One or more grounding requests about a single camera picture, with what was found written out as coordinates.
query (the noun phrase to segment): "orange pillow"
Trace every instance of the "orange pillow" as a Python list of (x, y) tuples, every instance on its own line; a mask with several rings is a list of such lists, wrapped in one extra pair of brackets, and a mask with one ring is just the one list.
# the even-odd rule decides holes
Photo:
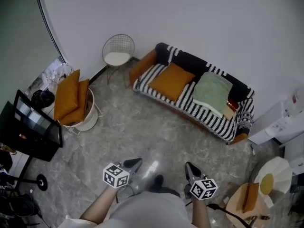
[(78, 82), (80, 70), (71, 73), (57, 88), (54, 120), (57, 121), (78, 107)]
[(60, 119), (61, 125), (68, 125), (74, 122), (83, 122), (85, 120), (85, 109), (87, 101), (87, 92), (89, 80), (81, 81), (78, 85), (78, 108)]
[(257, 202), (258, 198), (258, 189), (260, 184), (259, 183), (249, 183), (247, 187), (247, 193), (244, 200), (244, 206), (243, 206), (243, 213), (246, 213), (248, 211), (252, 211)]
[(195, 75), (185, 71), (175, 63), (170, 63), (160, 75), (149, 83), (149, 86), (170, 100), (176, 102), (185, 85), (194, 77)]

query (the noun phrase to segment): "plastic bag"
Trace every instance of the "plastic bag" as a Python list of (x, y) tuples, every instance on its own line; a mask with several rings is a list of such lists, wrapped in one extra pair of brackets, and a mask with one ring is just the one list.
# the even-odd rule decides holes
[(50, 77), (46, 77), (48, 90), (53, 94), (56, 94), (58, 84), (73, 72), (74, 69), (72, 66), (68, 63), (62, 63), (53, 71)]

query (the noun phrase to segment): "marble floor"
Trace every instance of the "marble floor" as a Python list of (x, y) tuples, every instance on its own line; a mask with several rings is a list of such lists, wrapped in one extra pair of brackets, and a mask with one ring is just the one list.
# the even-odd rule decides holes
[[(143, 190), (150, 179), (160, 173), (165, 177), (165, 185), (179, 192), (183, 199), (186, 184), (184, 164), (193, 162), (219, 186), (216, 196), (208, 202), (221, 203), (229, 191), (229, 183), (243, 184), (262, 157), (279, 154), (272, 141), (254, 146), (256, 156), (253, 156), (249, 142), (225, 145), (213, 134), (157, 102), (130, 88), (125, 89), (123, 77), (118, 72), (111, 78), (110, 85), (106, 84), (106, 73), (103, 73), (90, 88), (104, 116), (94, 128), (78, 136), (64, 129), (64, 146), (51, 162), (31, 161), (25, 176), (34, 178), (44, 174), (48, 180), (47, 191), (42, 192), (31, 184), (21, 184), (20, 187), (21, 192), (32, 192), (51, 227), (58, 227), (66, 215), (79, 218), (106, 187), (102, 173), (110, 162), (142, 157), (144, 162), (132, 183), (133, 188)], [(120, 193), (119, 200), (131, 195), (129, 191), (126, 189)], [(291, 202), (292, 196), (286, 194), (284, 200), (271, 209), (268, 228), (290, 227), (287, 214)], [(220, 211), (209, 209), (209, 217), (213, 228), (233, 227)]]

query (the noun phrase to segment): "sofa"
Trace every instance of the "sofa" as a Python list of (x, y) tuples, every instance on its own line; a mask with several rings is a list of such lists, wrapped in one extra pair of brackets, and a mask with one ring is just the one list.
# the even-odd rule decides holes
[[(149, 86), (149, 83), (164, 71), (171, 62), (195, 76), (185, 85), (176, 102)], [(229, 92), (228, 100), (236, 102), (238, 106), (236, 113), (230, 120), (224, 116), (220, 118), (210, 110), (193, 102), (194, 87), (205, 72), (215, 73), (232, 83), (233, 86)], [(154, 50), (130, 70), (129, 76), (134, 91), (158, 101), (198, 126), (208, 129), (227, 144), (234, 144), (248, 137), (253, 123), (253, 96), (255, 92), (213, 64), (173, 46), (159, 43)]]

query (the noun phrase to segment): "white basket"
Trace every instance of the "white basket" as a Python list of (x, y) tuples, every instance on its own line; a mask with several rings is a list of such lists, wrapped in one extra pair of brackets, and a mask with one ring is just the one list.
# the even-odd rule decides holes
[(98, 120), (98, 111), (95, 107), (95, 99), (92, 90), (89, 88), (88, 92), (88, 106), (91, 107), (88, 115), (83, 122), (79, 122), (75, 125), (64, 125), (66, 128), (76, 128), (77, 130), (84, 132), (90, 130), (96, 124)]

